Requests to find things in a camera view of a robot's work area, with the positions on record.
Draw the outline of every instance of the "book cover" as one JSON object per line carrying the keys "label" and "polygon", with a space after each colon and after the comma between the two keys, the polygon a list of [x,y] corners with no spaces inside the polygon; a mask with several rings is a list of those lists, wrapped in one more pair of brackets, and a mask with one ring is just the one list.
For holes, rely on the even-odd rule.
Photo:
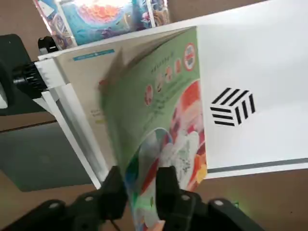
{"label": "book cover", "polygon": [[175,166],[182,189],[206,175],[197,33],[162,44],[103,92],[114,155],[124,176],[137,230],[159,221],[155,176]]}
{"label": "book cover", "polygon": [[60,5],[78,45],[152,27],[142,0],[66,0]]}

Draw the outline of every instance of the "green book cover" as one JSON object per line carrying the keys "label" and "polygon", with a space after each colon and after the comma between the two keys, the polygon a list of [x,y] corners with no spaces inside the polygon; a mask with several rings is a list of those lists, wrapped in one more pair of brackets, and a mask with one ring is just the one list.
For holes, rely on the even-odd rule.
{"label": "green book cover", "polygon": [[137,230],[157,224],[155,176],[175,166],[182,189],[206,175],[196,28],[159,46],[104,90],[103,112]]}

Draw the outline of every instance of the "white page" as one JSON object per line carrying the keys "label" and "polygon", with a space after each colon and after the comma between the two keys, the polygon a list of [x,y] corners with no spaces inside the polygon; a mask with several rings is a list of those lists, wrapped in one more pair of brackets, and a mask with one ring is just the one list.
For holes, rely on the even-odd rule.
{"label": "white page", "polygon": [[[290,13],[247,25],[198,27],[209,169],[308,157],[308,23],[304,9],[307,3],[303,10],[297,9],[296,16]],[[215,124],[210,110],[226,88],[232,89],[218,105],[234,89],[241,91],[233,99],[249,90],[239,101],[246,101],[248,118],[240,105],[242,123],[234,127]],[[253,114],[247,98],[250,93]],[[228,116],[235,119],[234,110]]]}
{"label": "white page", "polygon": [[67,82],[72,84],[84,111],[85,117],[81,118],[82,115],[78,114],[79,120],[87,120],[89,123],[108,167],[114,165],[115,161],[101,111],[101,81],[105,80],[111,72],[115,74],[126,68],[126,65],[131,62],[134,63],[136,57],[145,55],[180,31],[174,30],[151,37],[133,38],[125,42],[119,41],[93,46],[63,53],[56,57]]}

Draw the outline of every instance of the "book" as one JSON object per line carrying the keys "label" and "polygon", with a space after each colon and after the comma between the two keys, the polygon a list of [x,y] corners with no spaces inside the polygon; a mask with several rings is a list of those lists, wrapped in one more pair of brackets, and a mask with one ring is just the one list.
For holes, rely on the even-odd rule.
{"label": "book", "polygon": [[166,0],[33,0],[60,50],[169,23]]}
{"label": "book", "polygon": [[175,166],[182,189],[206,175],[205,133],[196,28],[183,32],[112,76],[102,107],[123,174],[136,230],[159,221],[155,176]]}

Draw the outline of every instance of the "white platform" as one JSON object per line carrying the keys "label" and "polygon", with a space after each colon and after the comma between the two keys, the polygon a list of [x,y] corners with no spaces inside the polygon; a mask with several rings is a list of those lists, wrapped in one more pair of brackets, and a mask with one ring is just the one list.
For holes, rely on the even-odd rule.
{"label": "white platform", "polygon": [[[95,86],[120,52],[127,64],[191,26],[198,32],[207,178],[308,167],[308,1],[269,0],[39,57],[50,89],[44,99],[96,187],[114,160]],[[114,54],[74,60],[108,49]],[[210,106],[226,88],[253,93],[256,112],[239,126],[214,124]]]}

